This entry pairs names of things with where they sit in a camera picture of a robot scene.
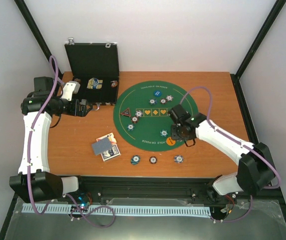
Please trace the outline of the teal chip bottom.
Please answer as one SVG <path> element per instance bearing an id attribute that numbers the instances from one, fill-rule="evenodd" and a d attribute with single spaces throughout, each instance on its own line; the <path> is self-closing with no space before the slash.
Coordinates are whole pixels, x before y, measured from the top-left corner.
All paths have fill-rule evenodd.
<path id="1" fill-rule="evenodd" d="M 163 130 L 160 131 L 160 135 L 161 135 L 162 137 L 167 137 L 167 136 L 168 136 L 168 131 L 165 130 L 165 129 L 163 129 Z"/>

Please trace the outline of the brown chip top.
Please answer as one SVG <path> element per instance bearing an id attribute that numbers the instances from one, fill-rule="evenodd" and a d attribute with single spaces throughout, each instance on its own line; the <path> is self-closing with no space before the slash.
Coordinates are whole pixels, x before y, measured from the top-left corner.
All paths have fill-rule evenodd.
<path id="1" fill-rule="evenodd" d="M 160 100 L 160 103 L 161 103 L 161 104 L 166 104 L 166 103 L 167 103 L 167 100 L 164 99 L 164 98 L 162 98 L 162 99 Z"/>

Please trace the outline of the purple chip top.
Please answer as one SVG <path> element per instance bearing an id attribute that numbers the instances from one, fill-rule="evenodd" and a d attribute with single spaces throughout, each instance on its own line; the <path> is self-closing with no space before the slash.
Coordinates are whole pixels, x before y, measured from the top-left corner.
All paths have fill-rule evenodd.
<path id="1" fill-rule="evenodd" d="M 169 101 L 169 102 L 173 101 L 173 96 L 172 95 L 167 95 L 166 96 L 166 100 Z"/>

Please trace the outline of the teal chip top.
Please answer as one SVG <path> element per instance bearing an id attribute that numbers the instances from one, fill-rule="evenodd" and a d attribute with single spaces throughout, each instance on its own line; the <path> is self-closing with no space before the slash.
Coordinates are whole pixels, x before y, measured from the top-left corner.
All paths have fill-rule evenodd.
<path id="1" fill-rule="evenodd" d="M 155 99 L 150 99 L 150 100 L 149 100 L 149 103 L 150 103 L 151 105 L 156 105 L 156 104 L 157 104 L 157 100 L 155 100 Z"/>

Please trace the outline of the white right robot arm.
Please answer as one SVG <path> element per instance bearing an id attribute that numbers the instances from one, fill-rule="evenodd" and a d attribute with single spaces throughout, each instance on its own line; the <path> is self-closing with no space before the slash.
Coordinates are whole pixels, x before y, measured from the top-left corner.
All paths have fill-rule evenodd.
<path id="1" fill-rule="evenodd" d="M 208 116 L 191 115 L 178 104 L 168 111 L 173 121 L 171 138 L 187 143 L 204 141 L 228 156 L 236 165 L 237 172 L 218 176 L 210 188 L 212 195 L 224 196 L 235 192 L 257 195 L 262 189 L 270 188 L 274 179 L 280 179 L 267 145 L 241 140 L 216 125 Z"/>

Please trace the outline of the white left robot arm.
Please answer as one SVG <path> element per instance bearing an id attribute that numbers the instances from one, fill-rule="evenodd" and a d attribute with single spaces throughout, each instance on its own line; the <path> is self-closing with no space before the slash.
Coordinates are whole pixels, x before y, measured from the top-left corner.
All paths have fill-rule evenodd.
<path id="1" fill-rule="evenodd" d="M 25 140 L 21 165 L 9 185 L 26 203 L 60 198 L 69 193 L 75 201 L 82 201 L 87 189 L 77 176 L 60 177 L 51 173 L 48 162 L 49 130 L 53 116 L 84 117 L 92 109 L 86 100 L 73 98 L 80 88 L 76 81 L 61 86 L 62 94 L 55 93 L 50 77 L 34 78 L 34 91 L 21 103 L 24 116 Z"/>

